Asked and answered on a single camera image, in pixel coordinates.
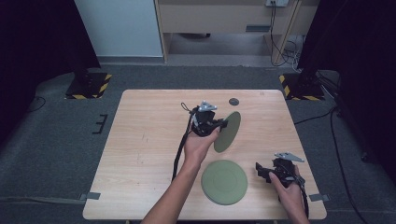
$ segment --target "small black circle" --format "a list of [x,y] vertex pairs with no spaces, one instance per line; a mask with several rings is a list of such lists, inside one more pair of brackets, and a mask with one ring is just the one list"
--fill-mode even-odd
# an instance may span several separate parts
[[239,101],[236,98],[231,98],[228,103],[230,103],[230,105],[239,105]]

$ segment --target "tripod base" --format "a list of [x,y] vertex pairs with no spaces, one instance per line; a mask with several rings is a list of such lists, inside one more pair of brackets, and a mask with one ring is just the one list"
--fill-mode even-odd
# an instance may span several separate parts
[[279,77],[287,100],[324,100],[319,84],[302,85],[298,83],[300,74],[289,73]]
[[100,98],[105,93],[111,75],[107,73],[89,73],[90,85],[81,84],[76,78],[65,94],[66,99]]

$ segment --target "forearm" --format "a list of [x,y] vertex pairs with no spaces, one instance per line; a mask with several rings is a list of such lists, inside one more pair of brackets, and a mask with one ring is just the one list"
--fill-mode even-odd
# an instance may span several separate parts
[[151,208],[142,223],[176,223],[199,169],[199,165],[186,165],[185,162],[169,188]]
[[309,220],[305,215],[305,212],[293,211],[288,213],[289,220],[293,224],[309,224]]

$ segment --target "metal bracket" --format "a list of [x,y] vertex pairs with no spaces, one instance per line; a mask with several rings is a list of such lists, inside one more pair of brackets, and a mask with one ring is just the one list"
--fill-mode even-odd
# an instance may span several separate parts
[[282,158],[283,160],[287,160],[287,161],[299,161],[299,162],[304,162],[303,159],[298,158],[296,156],[294,156],[293,154],[289,153],[289,152],[283,152],[283,153],[276,153],[275,154],[276,157]]
[[87,199],[99,200],[100,193],[88,192],[87,194],[80,194],[79,199],[82,201],[87,201]]
[[316,201],[327,202],[331,198],[330,198],[329,194],[312,194],[312,195],[309,195],[309,199],[311,199],[311,202],[316,202]]
[[205,112],[205,111],[216,110],[216,109],[218,109],[217,106],[211,105],[210,103],[208,103],[206,101],[202,101],[201,105],[198,108],[198,111],[199,112]]

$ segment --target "black curtain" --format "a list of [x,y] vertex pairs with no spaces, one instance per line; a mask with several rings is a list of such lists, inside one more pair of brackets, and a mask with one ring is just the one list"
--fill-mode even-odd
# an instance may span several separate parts
[[0,144],[39,83],[91,67],[100,65],[73,0],[0,0]]
[[[336,98],[343,118],[369,160],[379,161],[396,183],[396,1],[321,0],[305,40],[299,67],[310,65],[315,48],[319,69],[340,74]],[[326,43],[318,45],[329,24]]]

